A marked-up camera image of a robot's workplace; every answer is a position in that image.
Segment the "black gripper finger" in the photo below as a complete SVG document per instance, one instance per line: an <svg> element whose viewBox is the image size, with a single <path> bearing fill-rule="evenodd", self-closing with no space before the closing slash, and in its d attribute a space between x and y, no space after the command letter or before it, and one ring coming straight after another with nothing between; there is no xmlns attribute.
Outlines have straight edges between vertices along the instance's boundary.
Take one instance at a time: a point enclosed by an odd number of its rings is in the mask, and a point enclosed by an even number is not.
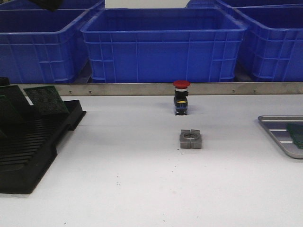
<svg viewBox="0 0 303 227"><path fill-rule="evenodd" d="M63 0L29 0L29 1L36 4L40 8L49 11L57 10L63 3Z"/></svg>

